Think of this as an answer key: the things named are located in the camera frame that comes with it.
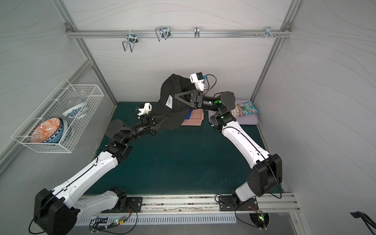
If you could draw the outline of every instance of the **pink plastic basket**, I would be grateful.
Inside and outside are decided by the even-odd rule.
[[[204,120],[204,110],[195,109],[191,113],[189,119],[185,119],[182,126],[201,126],[202,120]]]

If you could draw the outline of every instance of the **white wall panel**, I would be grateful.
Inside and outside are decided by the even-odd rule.
[[[77,84],[96,84],[104,91],[91,69]],[[43,188],[51,190],[89,163],[115,108],[104,94],[72,153],[36,153],[24,148],[0,177],[2,234],[29,234],[27,227],[33,217],[35,195]],[[33,223],[31,231],[41,229]]]
[[[86,59],[50,0],[2,1],[0,21],[1,153],[19,125]]]
[[[64,0],[80,30],[279,29],[290,0]]]
[[[86,61],[51,0],[0,3],[0,153],[32,110]],[[78,83],[98,84],[90,70]],[[72,177],[92,157],[114,107],[105,94],[71,154],[41,154],[28,148],[0,177],[0,234],[29,234],[35,195]],[[41,229],[33,223],[33,232]]]
[[[308,234],[370,234],[376,219],[376,2],[303,1],[256,98]]]
[[[232,91],[249,99],[269,55],[273,39],[169,38],[139,39],[133,53],[122,39],[86,39],[94,59],[118,101],[158,101],[171,75],[188,78],[203,72],[217,77],[208,93]],[[211,85],[214,78],[209,77]]]

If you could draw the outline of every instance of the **cap brim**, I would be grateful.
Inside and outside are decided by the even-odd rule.
[[[167,129],[178,128],[187,117],[190,108],[182,109],[179,112],[169,112],[165,109],[167,106],[164,103],[164,101],[159,100],[158,103],[153,106],[151,114],[167,114],[167,119],[161,124],[161,127]]]

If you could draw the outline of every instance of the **orange patterned bowl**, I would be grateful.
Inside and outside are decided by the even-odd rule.
[[[31,134],[31,142],[39,143],[53,135],[60,126],[59,118],[51,118],[40,124]]]

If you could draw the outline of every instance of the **white label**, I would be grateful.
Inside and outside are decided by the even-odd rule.
[[[166,106],[172,109],[172,96],[171,95],[168,95]]]

